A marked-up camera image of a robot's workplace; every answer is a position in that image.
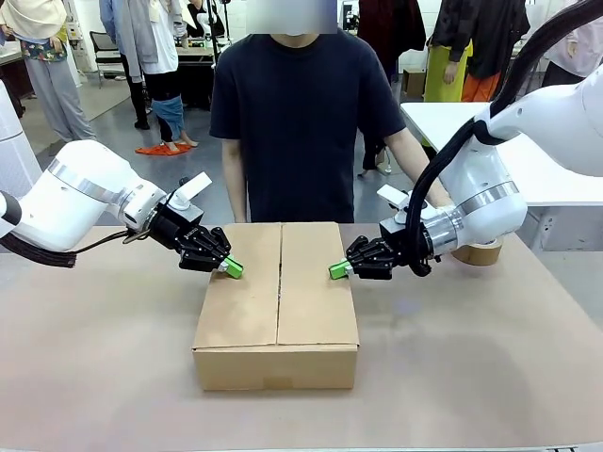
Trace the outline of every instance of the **hand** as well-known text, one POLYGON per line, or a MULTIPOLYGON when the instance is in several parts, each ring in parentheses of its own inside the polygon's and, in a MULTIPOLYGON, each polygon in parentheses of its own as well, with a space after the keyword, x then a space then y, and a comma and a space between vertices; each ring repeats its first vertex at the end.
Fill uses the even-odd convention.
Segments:
POLYGON ((55 48, 55 52, 61 54, 63 52, 63 43, 56 36, 50 37, 50 43, 55 48))
POLYGON ((459 72, 459 63, 455 61, 449 61, 444 72, 444 83, 451 85, 456 78, 456 74, 459 72))
POLYGON ((8 25, 2 25, 2 32, 7 36, 10 36, 13 34, 12 28, 10 28, 8 25))
POLYGON ((577 42, 568 42, 567 43, 567 54, 570 58, 575 57, 578 54, 578 43, 577 42))

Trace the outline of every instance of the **slipper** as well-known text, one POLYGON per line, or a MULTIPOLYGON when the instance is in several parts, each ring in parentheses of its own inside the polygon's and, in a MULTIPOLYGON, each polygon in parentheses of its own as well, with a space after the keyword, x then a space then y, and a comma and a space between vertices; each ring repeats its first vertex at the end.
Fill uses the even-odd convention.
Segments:
POLYGON ((170 155, 180 155, 181 153, 187 153, 188 151, 190 151, 192 149, 192 146, 189 146, 187 144, 176 144, 176 147, 178 148, 177 152, 172 152, 170 151, 170 148, 168 148, 168 146, 166 146, 165 144, 158 144, 156 146, 153 146, 151 148, 138 148, 135 150, 136 153, 142 153, 144 155, 165 155, 165 156, 170 156, 170 155))

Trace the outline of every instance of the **table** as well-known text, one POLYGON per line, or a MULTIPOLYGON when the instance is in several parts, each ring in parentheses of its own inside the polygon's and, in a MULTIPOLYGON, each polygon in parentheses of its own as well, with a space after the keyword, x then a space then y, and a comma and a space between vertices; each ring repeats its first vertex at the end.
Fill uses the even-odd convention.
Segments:
POLYGON ((0 66, 22 59, 21 46, 18 41, 6 42, 0 46, 0 66))
POLYGON ((214 50, 210 47, 180 47, 176 46, 179 66, 213 66, 214 50))
MULTIPOLYGON (((402 112, 436 151, 488 104, 402 104, 402 112)), ((525 135, 498 146, 503 163, 529 207, 544 207, 531 242, 542 250, 564 207, 603 206, 603 178, 583 176, 557 165, 525 135)))
MULTIPOLYGON (((87 243, 116 228, 95 228, 87 243)), ((345 244, 376 225, 342 227, 345 244)), ((0 284, 0 447, 528 447, 601 440, 603 336, 514 235, 498 265, 352 279, 352 391, 203 393, 207 276, 152 240, 0 284)), ((0 255, 0 275, 15 256, 0 255)))

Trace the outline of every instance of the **box seam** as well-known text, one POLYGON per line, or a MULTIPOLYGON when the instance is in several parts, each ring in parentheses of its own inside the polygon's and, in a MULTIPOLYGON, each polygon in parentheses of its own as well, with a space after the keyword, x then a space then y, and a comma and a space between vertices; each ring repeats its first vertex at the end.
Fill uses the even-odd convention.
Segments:
POLYGON ((274 338, 274 345, 279 345, 279 327, 281 325, 281 284, 283 281, 283 223, 279 228, 280 244, 279 244, 279 284, 276 288, 276 337, 274 338))

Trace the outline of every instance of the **standing person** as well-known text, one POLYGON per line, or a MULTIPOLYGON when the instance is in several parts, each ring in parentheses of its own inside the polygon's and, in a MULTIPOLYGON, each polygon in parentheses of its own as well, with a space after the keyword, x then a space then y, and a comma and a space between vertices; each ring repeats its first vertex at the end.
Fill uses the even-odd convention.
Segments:
MULTIPOLYGON (((216 68, 210 135, 222 140, 235 221, 247 221, 249 195, 254 222, 352 223, 358 127, 383 139, 413 180, 427 157, 375 52, 337 29, 336 2, 277 1, 273 22, 257 27, 273 33, 237 42, 216 68)), ((430 199, 448 198, 435 185, 430 199)))
POLYGON ((463 102, 488 102, 504 80, 513 47, 530 31, 525 0, 482 2, 473 33, 463 102))
POLYGON ((60 0, 5 0, 2 33, 21 42, 29 80, 50 127, 65 142, 96 139, 67 62, 67 13, 60 0))
MULTIPOLYGON (((419 5, 416 0, 360 0, 358 7, 358 38, 365 40, 375 51, 391 83, 400 55, 425 47, 425 25, 419 5)), ((376 170, 385 159, 385 143, 381 139, 369 136, 364 139, 361 176, 376 170)))
MULTIPOLYGON (((473 55, 471 36, 480 3, 481 0, 442 0, 429 41, 425 102, 461 102, 467 59, 473 55)), ((427 139, 423 139, 423 149, 429 158, 435 157, 427 139)))
MULTIPOLYGON (((189 25, 187 26, 187 33, 192 38, 204 38, 205 31, 202 25, 199 23, 199 14, 207 14, 207 9, 205 3, 208 0, 189 0, 190 3, 187 5, 188 12, 192 16, 192 20, 195 23, 195 27, 189 25)), ((211 12, 213 20, 214 20, 214 33, 216 33, 216 38, 224 36, 226 32, 224 29, 224 24, 222 23, 222 19, 218 14, 218 7, 216 6, 216 0, 209 0, 212 3, 211 12)))
POLYGON ((140 80, 135 83, 132 80, 128 67, 128 58, 123 54, 122 37, 120 33, 120 27, 122 25, 122 1, 123 0, 100 0, 101 22, 103 23, 108 36, 120 50, 123 70, 125 71, 125 79, 130 88, 130 99, 134 106, 134 110, 136 111, 137 121, 134 123, 134 127, 140 130, 149 130, 150 127, 149 122, 147 122, 147 110, 144 101, 144 93, 142 91, 142 81, 140 80))
MULTIPOLYGON (((565 7, 581 0, 564 0, 565 7)), ((547 54, 550 59, 543 87, 574 85, 588 77, 603 58, 603 18, 573 31, 547 54)))
MULTIPOLYGON (((128 69, 135 82, 141 78, 140 67, 144 72, 161 140, 169 153, 182 153, 199 144, 185 130, 180 97, 173 30, 182 21, 178 0, 123 0, 121 37, 128 69), (182 139, 183 149, 174 142, 178 139, 182 139)), ((165 155, 159 148, 157 153, 165 155)))

